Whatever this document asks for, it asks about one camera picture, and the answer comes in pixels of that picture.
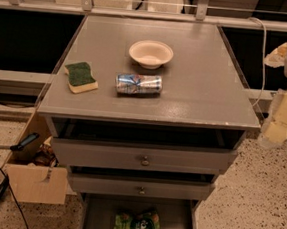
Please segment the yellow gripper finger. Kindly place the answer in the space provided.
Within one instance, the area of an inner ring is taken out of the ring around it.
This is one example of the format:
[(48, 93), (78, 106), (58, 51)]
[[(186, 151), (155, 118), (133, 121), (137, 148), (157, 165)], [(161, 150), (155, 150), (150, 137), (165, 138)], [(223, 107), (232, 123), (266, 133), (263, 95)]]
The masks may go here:
[(272, 68), (284, 66), (286, 54), (287, 54), (287, 42), (282, 43), (271, 53), (267, 54), (265, 57), (264, 64)]
[(272, 149), (287, 140), (287, 91), (279, 89), (273, 97), (269, 116), (264, 120), (258, 137), (261, 147)]

